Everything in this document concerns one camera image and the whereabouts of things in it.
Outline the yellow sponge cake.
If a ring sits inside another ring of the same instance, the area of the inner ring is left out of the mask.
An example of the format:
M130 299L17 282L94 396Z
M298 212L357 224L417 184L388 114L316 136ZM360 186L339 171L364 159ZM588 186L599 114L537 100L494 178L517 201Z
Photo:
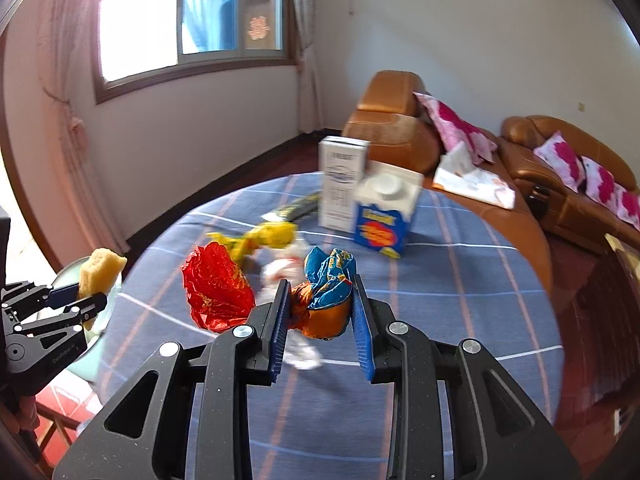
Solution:
M127 259L108 248L96 248L79 270L78 299L91 297L99 292L107 296L115 285Z

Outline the light green trash bin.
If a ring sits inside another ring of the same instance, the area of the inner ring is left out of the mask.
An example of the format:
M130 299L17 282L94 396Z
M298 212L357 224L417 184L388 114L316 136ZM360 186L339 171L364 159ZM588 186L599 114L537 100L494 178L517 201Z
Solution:
M88 256L79 258L63 268L52 281L53 288L59 288L78 282L81 265L89 259ZM90 384L98 382L99 368L104 351L103 335L115 310L116 299L122 289L122 276L116 278L116 282L107 296L106 308L96 317L91 330L85 330L87 338L87 351L68 369L76 376L85 379Z

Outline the red orange snack bag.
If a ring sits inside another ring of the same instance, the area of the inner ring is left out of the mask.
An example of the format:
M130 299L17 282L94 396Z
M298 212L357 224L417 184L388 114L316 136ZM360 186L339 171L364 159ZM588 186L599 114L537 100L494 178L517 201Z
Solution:
M231 330L245 323L257 306L250 282L227 249L216 242L195 248L181 273L192 321L202 330L217 334ZM305 273L308 314L299 329L312 339L340 336L352 312L355 257L341 249L327 254L314 247L306 255Z

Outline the clear crumpled plastic bag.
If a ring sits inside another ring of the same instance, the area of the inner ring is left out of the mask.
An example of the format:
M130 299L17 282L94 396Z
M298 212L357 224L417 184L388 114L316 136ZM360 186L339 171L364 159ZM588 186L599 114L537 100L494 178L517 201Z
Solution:
M309 284L305 273L305 259L310 246L297 234L291 244L283 249L273 249L272 259L262 267L262 287L256 296L256 304L272 301L280 281L291 285L290 329L283 355L283 362L296 370L314 370L322 365L322 355L299 329L308 314Z

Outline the blue plaid tablecloth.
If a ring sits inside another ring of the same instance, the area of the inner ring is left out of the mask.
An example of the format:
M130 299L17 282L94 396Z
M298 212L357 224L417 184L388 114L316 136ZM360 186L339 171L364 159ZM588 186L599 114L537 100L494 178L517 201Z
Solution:
M210 231L235 236L277 206L318 190L318 174L270 180L217 198L178 220L132 268L103 337L96 376L110 398L163 342L206 344L192 322L180 269ZM421 194L399 259L299 222L312 246L351 252L368 295L432 339L475 338L499 360L538 408L554 417L564 353L555 315L536 273L515 246L468 207ZM285 366L275 385L254 388L250 452L258 479L381 479L390 445L393 391L368 383L351 333L318 343L322 363Z

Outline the yellow crumpled wrapper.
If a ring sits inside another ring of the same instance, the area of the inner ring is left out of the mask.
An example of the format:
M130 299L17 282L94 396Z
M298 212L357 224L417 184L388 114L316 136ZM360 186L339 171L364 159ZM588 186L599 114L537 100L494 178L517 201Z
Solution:
M291 222L266 221L246 231L242 236L227 236L219 232L209 232L206 236L224 248L231 260L242 264L243 260L254 254L257 249L283 249L290 246L296 239L297 226Z

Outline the brown leather sofa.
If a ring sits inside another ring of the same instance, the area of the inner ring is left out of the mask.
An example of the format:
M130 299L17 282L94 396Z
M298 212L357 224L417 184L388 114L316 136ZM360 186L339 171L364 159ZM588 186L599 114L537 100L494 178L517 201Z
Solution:
M500 157L541 227L603 252L612 235L639 247L639 187L624 160L584 130L542 115L501 125Z

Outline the blue Look milk carton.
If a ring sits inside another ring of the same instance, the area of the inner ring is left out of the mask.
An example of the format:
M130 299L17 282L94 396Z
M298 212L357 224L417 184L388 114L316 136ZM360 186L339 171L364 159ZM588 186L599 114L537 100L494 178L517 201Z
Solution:
M423 180L420 172L370 160L354 194L354 242L399 259L411 231Z

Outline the dark seaweed snack packet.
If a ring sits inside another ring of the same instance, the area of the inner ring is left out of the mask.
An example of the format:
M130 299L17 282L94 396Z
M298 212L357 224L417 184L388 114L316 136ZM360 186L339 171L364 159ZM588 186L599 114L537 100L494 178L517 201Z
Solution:
M281 205L262 215L268 222L295 222L318 210L320 193L314 192L293 200L292 203Z

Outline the pink white sofa pillow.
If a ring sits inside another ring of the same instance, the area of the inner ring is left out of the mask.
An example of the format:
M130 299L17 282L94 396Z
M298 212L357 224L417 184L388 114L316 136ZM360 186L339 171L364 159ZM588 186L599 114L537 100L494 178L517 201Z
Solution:
M543 160L558 175L563 184L573 192L578 192L586 180L585 168L570 144L555 131L550 138L533 153Z

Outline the tall white milk carton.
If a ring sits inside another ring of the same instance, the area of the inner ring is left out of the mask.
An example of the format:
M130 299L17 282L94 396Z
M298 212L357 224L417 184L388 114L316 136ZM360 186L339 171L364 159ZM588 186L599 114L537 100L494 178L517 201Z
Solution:
M322 172L319 224L351 233L357 206L355 190L366 172L369 142L348 136L326 136L319 144Z

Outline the pink curtain left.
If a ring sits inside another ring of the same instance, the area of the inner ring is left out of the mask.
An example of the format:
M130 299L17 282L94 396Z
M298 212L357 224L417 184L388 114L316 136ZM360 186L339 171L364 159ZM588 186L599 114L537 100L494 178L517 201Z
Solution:
M70 98L74 51L89 25L90 9L91 0L40 0L37 60L44 132L54 173L82 239L92 249L123 254L129 246L107 206L85 124Z

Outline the pink curtain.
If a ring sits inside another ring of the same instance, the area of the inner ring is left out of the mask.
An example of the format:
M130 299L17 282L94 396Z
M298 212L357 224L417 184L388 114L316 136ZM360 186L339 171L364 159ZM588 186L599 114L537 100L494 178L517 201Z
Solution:
M318 0L293 0L298 72L298 131L311 133L323 124L316 55Z
M91 0L40 0L37 60L44 132L54 173L82 239L92 249L123 254L129 246L107 206L85 124L70 98L74 51L89 25L90 9Z

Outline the pink curtain right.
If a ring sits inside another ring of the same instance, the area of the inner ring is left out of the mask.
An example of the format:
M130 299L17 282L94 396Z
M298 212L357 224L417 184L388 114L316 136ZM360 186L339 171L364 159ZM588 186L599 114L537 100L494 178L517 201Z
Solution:
M318 0L293 0L298 72L298 131L311 133L323 124L316 55Z

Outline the window with brown frame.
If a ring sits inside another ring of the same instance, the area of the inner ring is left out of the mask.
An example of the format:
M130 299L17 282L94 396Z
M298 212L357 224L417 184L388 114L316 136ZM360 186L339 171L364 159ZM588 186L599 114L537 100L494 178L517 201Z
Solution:
M294 62L292 0L93 0L96 102L186 77Z

